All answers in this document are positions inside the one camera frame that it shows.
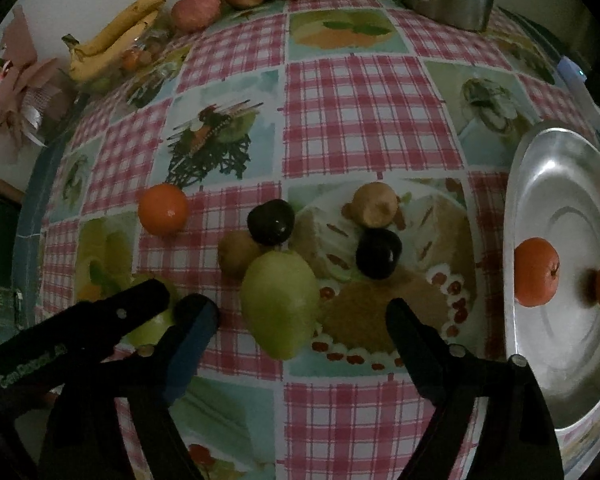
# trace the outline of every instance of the bunch of bananas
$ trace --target bunch of bananas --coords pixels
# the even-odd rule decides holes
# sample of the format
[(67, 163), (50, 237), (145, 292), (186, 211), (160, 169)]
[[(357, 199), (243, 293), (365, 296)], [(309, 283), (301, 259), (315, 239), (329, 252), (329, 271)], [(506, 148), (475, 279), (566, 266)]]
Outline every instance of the bunch of bananas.
[(69, 47), (69, 76), (84, 83), (102, 75), (152, 26), (167, 0), (136, 0), (122, 10), (91, 41), (78, 42), (71, 34), (62, 38)]

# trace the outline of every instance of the table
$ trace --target table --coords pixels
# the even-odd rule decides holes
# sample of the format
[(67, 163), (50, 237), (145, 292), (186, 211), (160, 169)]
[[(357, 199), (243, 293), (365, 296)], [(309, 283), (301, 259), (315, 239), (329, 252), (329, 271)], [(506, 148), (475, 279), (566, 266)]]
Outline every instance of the table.
[[(200, 127), (210, 112), (226, 122), (209, 140)], [(161, 62), (86, 106), (41, 156), (14, 273), (41, 270), (27, 285), (36, 321), (107, 293), (90, 281), (94, 261), (120, 287), (154, 272), (219, 305), (219, 333), (171, 409), (209, 479), (394, 478), (433, 408), (381, 331), (350, 321), (348, 305), (372, 319), (374, 306), (352, 299), (370, 291), (340, 265), (344, 242), (325, 233), (351, 228), (338, 212), (357, 186), (390, 184), (408, 244), (400, 294), (435, 305), (449, 342), (502, 357), (507, 173), (520, 136), (549, 118), (596, 142), (552, 61), (500, 9), (474, 34), (400, 0), (271, 2), (178, 38)], [(143, 190), (164, 181), (190, 206), (171, 239), (136, 216)], [(222, 234), (278, 197), (310, 226), (291, 247), (317, 254), (321, 285), (349, 301), (325, 306), (311, 347), (285, 363), (246, 331), (239, 283), (221, 276), (216, 255)], [(116, 356), (131, 351), (123, 342)], [(118, 408), (136, 474), (149, 478), (124, 401)], [(468, 472), (483, 419), (478, 402), (452, 478)], [(558, 436), (566, 471), (599, 434), (600, 412)]]

